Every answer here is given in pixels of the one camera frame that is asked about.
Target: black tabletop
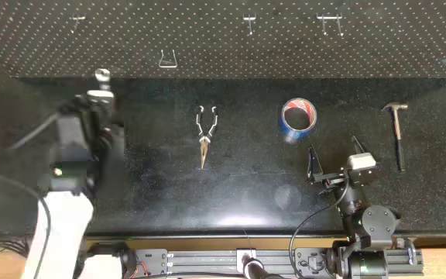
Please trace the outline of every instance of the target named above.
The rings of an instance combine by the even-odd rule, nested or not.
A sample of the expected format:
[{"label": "black tabletop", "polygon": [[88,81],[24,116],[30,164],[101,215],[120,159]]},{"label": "black tabletop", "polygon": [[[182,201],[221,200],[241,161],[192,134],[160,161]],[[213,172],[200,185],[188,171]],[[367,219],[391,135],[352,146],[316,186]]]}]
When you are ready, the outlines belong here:
[{"label": "black tabletop", "polygon": [[[14,120],[0,106],[0,129],[1,122],[11,127],[0,131],[1,145],[39,120],[21,114],[43,116],[57,100],[91,84],[16,82],[38,91],[39,103],[47,105],[37,113],[28,102],[17,102],[22,108]],[[91,236],[228,236],[243,235],[242,229],[289,235],[302,219],[334,201],[319,195],[320,185],[306,183],[307,148],[313,144],[324,171],[335,172],[355,153],[352,136],[382,170],[364,187],[368,199],[403,214],[396,233],[446,235],[446,80],[116,80],[113,91],[125,119],[125,179],[111,181],[107,175],[100,185],[87,230]],[[318,120],[306,139],[290,145],[283,141],[279,117],[283,104],[296,97],[315,105]],[[389,102],[409,104],[400,112],[403,174],[396,168],[390,113],[381,111]],[[219,111],[204,169],[195,125],[199,105]],[[207,110],[204,130],[211,121]],[[47,149],[55,137],[47,131],[0,163],[0,171],[45,184]],[[36,201],[0,185],[0,234],[31,233],[35,216]],[[334,210],[304,226],[311,236],[342,232]]]}]

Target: hammer handle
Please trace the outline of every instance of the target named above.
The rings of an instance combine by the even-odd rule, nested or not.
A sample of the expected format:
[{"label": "hammer handle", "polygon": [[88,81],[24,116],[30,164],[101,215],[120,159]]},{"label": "hammer handle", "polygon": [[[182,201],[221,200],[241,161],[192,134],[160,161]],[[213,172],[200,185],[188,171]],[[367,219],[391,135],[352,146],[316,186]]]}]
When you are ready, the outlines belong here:
[{"label": "hammer handle", "polygon": [[399,163],[399,171],[406,171],[406,164],[403,161],[403,149],[402,149],[402,140],[401,139],[397,139],[396,140],[396,156],[397,156],[397,161]]}]

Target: hammer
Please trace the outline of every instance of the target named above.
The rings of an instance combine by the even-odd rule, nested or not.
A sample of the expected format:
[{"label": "hammer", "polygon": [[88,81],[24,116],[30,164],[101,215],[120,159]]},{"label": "hammer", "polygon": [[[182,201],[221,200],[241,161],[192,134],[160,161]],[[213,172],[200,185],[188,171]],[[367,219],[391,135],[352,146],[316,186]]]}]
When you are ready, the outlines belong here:
[{"label": "hammer", "polygon": [[402,136],[400,135],[400,126],[399,126],[399,116],[397,111],[399,109],[407,109],[409,107],[408,104],[400,104],[398,102],[389,103],[385,105],[382,110],[392,109],[393,112],[393,123],[395,125],[395,136],[396,136],[396,155],[397,162],[399,164],[399,171],[405,171],[406,166],[403,162],[403,151],[402,151]]}]

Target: pliers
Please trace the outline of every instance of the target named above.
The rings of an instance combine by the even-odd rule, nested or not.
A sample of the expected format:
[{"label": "pliers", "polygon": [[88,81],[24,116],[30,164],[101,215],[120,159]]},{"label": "pliers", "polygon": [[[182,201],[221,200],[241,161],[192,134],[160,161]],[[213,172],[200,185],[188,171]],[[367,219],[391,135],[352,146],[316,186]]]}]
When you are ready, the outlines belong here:
[{"label": "pliers", "polygon": [[211,138],[213,137],[213,133],[216,130],[216,125],[218,124],[218,114],[216,112],[216,107],[212,107],[211,111],[213,112],[213,125],[209,129],[209,132],[207,135],[204,134],[204,131],[201,127],[201,117],[202,113],[204,112],[204,107],[202,105],[199,105],[196,117],[195,117],[195,123],[197,127],[199,128],[199,142],[201,143],[201,169],[204,168],[204,162],[206,161],[206,155],[208,154],[208,146],[211,142]]}]

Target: hammer head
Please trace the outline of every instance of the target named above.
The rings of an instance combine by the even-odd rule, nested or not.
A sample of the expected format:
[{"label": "hammer head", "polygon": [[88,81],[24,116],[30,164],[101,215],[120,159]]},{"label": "hammer head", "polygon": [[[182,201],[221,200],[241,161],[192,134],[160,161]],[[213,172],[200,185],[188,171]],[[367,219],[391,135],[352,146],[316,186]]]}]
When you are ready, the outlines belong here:
[{"label": "hammer head", "polygon": [[407,109],[409,108],[408,104],[400,104],[398,102],[389,103],[388,105],[385,105],[385,107],[382,110],[392,109],[393,111],[396,111],[397,109]]}]

